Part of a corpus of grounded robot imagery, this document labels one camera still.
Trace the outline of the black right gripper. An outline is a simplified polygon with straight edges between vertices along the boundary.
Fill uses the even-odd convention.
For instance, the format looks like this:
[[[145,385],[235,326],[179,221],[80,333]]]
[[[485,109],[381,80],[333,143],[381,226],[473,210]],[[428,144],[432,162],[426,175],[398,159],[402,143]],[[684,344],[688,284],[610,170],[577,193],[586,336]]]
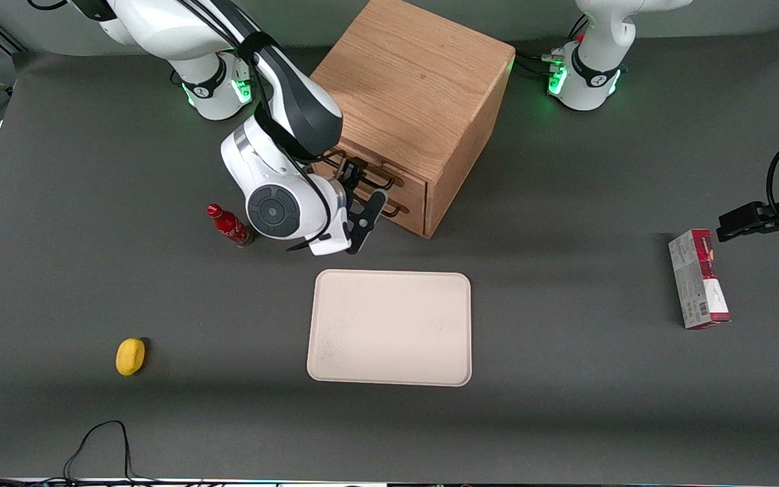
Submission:
[[[366,209],[366,200],[356,193],[360,185],[370,185],[368,179],[369,164],[358,157],[344,158],[342,169],[336,169],[333,176],[335,203],[333,216],[346,212],[346,215],[362,216]]]

